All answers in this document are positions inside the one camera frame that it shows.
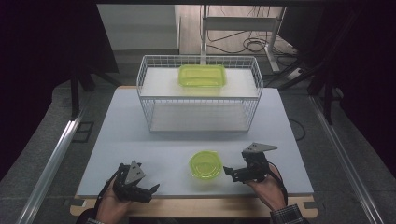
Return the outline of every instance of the white wire basket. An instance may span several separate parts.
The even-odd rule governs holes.
[[[215,89],[183,88],[183,64],[221,64],[227,83]],[[137,93],[151,132],[246,133],[262,96],[262,74],[250,56],[147,55]]]

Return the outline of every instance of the black curtain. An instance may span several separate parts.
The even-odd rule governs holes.
[[[24,149],[71,66],[118,72],[92,1],[1,1],[1,178]]]
[[[333,68],[348,117],[396,176],[396,19],[391,1],[368,3],[341,47]]]

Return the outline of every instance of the white table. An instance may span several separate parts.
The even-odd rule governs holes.
[[[77,196],[95,197],[120,163],[142,162],[146,177],[141,188],[161,184],[154,198],[223,198],[253,195],[242,183],[221,174],[210,181],[195,179],[190,157],[200,150],[216,150],[223,165],[246,167],[241,151],[252,142],[278,146],[265,152],[277,165],[289,196],[312,195],[300,151],[276,89],[263,89],[248,133],[150,133],[136,89],[118,88],[107,111]]]

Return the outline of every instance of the yellow bowl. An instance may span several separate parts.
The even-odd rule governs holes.
[[[200,151],[189,162],[191,174],[200,179],[213,179],[220,174],[222,164],[217,151]]]
[[[226,84],[225,69],[218,64],[184,64],[178,69],[178,84],[182,87],[219,88]]]

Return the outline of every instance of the hand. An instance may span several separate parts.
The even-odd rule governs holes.
[[[275,168],[274,165],[270,164],[270,169],[274,172],[277,177],[280,178],[279,171]],[[284,207],[285,200],[283,197],[282,190],[280,186],[276,183],[276,180],[268,175],[262,182],[258,183],[254,180],[250,180],[245,182],[247,185],[251,186],[256,192],[257,196],[262,200],[265,205],[267,205],[271,211],[279,210]]]
[[[95,218],[96,220],[106,224],[119,223],[121,219],[127,214],[128,207],[132,203],[131,201],[121,202],[119,198],[117,198],[112,189],[115,179],[116,178],[111,181],[110,185],[108,186],[108,190],[103,195]]]

